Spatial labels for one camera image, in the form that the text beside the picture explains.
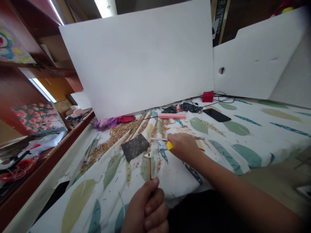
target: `hand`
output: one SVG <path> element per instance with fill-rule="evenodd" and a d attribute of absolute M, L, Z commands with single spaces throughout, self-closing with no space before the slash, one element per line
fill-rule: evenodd
<path fill-rule="evenodd" d="M 197 159 L 198 155 L 202 154 L 193 136 L 190 134 L 168 134 L 167 139 L 173 145 L 170 152 L 190 166 L 193 166 L 193 162 Z"/>
<path fill-rule="evenodd" d="M 168 232 L 168 208 L 164 202 L 164 192 L 158 185 L 159 179 L 155 178 L 147 181 L 134 194 L 127 208 L 121 233 Z"/>

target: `bed sheet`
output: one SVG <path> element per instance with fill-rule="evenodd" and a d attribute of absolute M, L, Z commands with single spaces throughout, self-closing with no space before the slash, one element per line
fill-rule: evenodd
<path fill-rule="evenodd" d="M 168 133 L 189 133 L 206 156 L 237 175 L 297 156 L 311 144 L 311 110 L 257 99 L 235 99 L 233 103 L 202 103 L 232 120 L 217 122 L 205 113 L 186 114 L 185 120 L 158 119 L 161 108 L 146 110 L 137 121 L 111 130 L 93 130 L 83 149 L 62 179 L 70 180 L 65 194 L 35 223 L 35 232 L 120 232 L 128 204 L 147 180 L 148 158 L 151 176 L 158 177 L 169 206 L 188 193 L 212 186 L 195 170 L 169 151 L 159 152 Z M 148 151 L 126 161 L 121 144 L 142 134 Z"/>

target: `purple plastic bag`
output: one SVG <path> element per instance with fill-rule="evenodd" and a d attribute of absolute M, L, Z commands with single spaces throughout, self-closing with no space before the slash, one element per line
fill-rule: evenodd
<path fill-rule="evenodd" d="M 101 119 L 100 121 L 95 119 L 94 121 L 94 128 L 98 131 L 104 131 L 106 129 L 110 129 L 116 127 L 118 125 L 117 118 L 118 117 L 111 117 L 109 119 Z"/>

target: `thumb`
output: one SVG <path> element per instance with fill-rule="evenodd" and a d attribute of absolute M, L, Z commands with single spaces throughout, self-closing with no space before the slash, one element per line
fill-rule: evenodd
<path fill-rule="evenodd" d="M 150 181 L 147 181 L 138 191 L 137 194 L 139 195 L 139 199 L 142 203 L 147 203 L 150 195 L 154 192 L 159 185 L 159 178 L 154 178 Z"/>

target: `hole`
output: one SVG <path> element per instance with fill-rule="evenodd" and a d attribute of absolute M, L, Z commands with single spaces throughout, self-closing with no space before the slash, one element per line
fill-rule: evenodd
<path fill-rule="evenodd" d="M 272 58 L 272 59 L 271 59 L 271 61 L 274 61 L 274 62 L 275 62 L 275 61 L 278 61 L 278 60 L 279 60 L 278 57 L 275 57 L 275 58 Z"/>
<path fill-rule="evenodd" d="M 220 68 L 220 69 L 219 69 L 219 71 L 218 71 L 218 72 L 219 72 L 220 74 L 224 74 L 224 73 L 225 73 L 225 71 L 226 71 L 226 69 L 225 69 L 224 67 L 222 67 L 222 68 Z"/>

